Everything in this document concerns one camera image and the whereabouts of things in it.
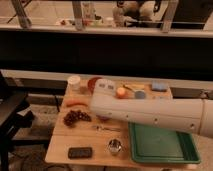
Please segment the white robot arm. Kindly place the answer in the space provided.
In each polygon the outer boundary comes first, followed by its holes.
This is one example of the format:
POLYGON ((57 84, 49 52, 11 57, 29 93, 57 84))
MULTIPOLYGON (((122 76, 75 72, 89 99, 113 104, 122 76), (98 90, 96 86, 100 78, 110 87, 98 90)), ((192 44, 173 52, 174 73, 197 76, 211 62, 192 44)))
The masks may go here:
POLYGON ((99 116, 213 138, 213 100, 117 99, 116 83, 99 79, 90 110, 99 116))

